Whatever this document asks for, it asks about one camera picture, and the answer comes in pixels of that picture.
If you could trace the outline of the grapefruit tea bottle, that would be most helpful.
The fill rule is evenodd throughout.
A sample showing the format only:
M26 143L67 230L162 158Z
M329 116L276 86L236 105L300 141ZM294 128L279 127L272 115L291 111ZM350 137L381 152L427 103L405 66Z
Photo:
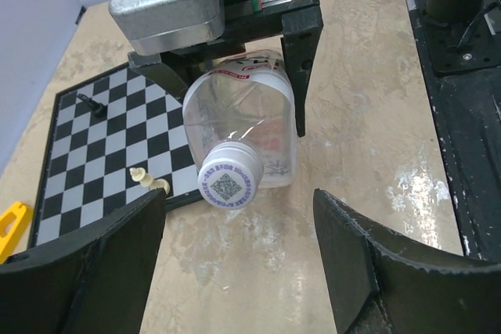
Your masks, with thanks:
M220 62L189 87L182 116L197 167L217 144L238 141L260 156L262 188L282 187L294 180L294 93L281 53L262 49Z

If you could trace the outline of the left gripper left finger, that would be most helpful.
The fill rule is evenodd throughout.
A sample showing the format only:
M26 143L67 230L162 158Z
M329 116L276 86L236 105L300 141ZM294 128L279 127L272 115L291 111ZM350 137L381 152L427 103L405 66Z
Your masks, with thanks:
M153 190L1 266L3 333L138 333L164 232Z

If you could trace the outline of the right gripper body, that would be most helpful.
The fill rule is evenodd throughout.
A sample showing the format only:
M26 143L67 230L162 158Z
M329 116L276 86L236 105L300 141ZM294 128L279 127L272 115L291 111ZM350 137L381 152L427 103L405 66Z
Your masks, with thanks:
M162 52L165 66L195 66L244 51L248 42L281 37L287 68L311 68L323 29L320 0L223 0L225 30L215 42Z

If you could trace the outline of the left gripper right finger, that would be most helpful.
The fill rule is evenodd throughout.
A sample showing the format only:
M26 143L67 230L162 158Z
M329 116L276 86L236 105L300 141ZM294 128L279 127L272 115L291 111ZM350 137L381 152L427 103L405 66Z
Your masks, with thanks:
M313 195L339 333L498 333L500 266L445 252Z

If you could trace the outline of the white tea bottle cap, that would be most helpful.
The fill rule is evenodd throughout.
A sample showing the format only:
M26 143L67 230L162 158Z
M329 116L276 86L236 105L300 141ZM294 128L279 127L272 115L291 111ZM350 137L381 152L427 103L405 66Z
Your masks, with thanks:
M254 199L263 175L262 158L253 147L239 141L224 141L204 159L198 187L213 207L238 210Z

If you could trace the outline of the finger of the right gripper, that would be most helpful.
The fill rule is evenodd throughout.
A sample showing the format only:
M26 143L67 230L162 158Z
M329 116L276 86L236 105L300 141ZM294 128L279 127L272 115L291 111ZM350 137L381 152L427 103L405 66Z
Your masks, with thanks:
M141 56L137 52L129 52L128 64L132 71L164 89L178 102L183 102L188 85L173 68L163 62L160 54Z
M290 80L295 105L297 135L304 137L305 102L315 54L323 29L320 9L303 9L282 16L281 45L285 70Z

